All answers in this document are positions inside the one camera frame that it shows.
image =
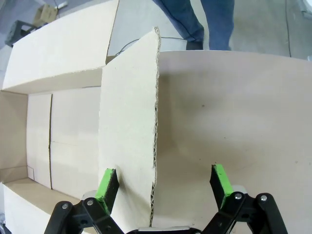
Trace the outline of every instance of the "floor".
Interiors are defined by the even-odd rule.
[[[106,0],[68,0],[68,6],[60,10],[59,16],[103,1]],[[312,20],[303,17],[298,1],[302,0],[235,0],[232,50],[307,59],[312,55]],[[4,40],[12,23],[15,20],[32,22],[37,8],[45,2],[55,5],[54,0],[6,0],[0,10],[0,88],[11,52],[11,48],[4,46]],[[198,20],[207,29],[204,49],[209,49],[208,25],[200,0],[191,0],[191,3]],[[160,28],[163,37],[180,37],[151,0],[119,0],[108,55],[115,55],[153,26]],[[161,51],[184,50],[185,45],[182,40],[163,39]]]

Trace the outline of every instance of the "screw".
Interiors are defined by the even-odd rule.
[[[267,198],[267,196],[262,195],[260,199],[261,199],[261,201],[266,201],[268,198]]]
[[[235,194],[235,199],[240,200],[242,198],[242,194]]]
[[[89,201],[87,202],[87,205],[88,205],[88,206],[93,205],[93,200],[89,200]]]

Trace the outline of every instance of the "open cardboard box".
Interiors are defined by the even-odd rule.
[[[311,64],[159,53],[157,29],[107,63],[117,5],[58,19],[13,48],[0,92],[8,228],[43,233],[57,202],[77,203],[116,168],[112,217],[124,232],[202,230],[217,211],[211,164],[222,163],[251,196],[274,196],[289,233],[311,231]]]

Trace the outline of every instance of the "blue pants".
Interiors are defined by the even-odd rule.
[[[190,0],[153,0],[187,41],[203,41],[204,27],[199,23]],[[231,50],[234,28],[234,0],[201,0],[209,27],[209,48]]]

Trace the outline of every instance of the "person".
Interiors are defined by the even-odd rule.
[[[169,18],[183,39],[187,50],[202,50],[204,27],[199,23],[190,0],[153,0]],[[234,28],[234,0],[201,0],[209,27],[210,50],[231,50]]]

